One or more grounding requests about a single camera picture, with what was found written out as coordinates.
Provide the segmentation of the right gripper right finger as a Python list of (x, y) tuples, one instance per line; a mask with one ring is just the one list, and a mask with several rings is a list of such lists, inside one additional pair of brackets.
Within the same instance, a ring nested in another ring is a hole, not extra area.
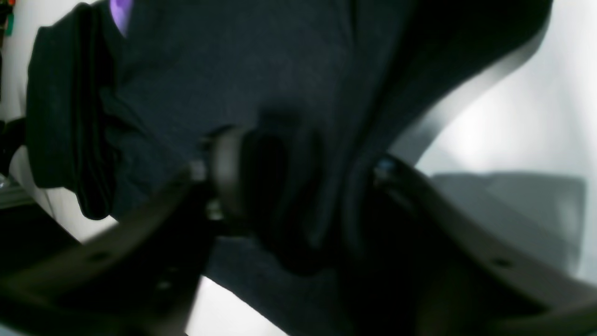
[(403, 162), (345, 212), (346, 305), (361, 336), (594, 336), (596, 289), (480, 228)]

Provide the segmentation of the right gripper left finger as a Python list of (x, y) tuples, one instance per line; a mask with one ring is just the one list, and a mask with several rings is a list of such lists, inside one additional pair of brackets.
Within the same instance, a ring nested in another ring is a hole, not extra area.
[(183, 336), (219, 237), (243, 236), (248, 128), (222, 128), (110, 230), (1, 279), (1, 323), (27, 336)]

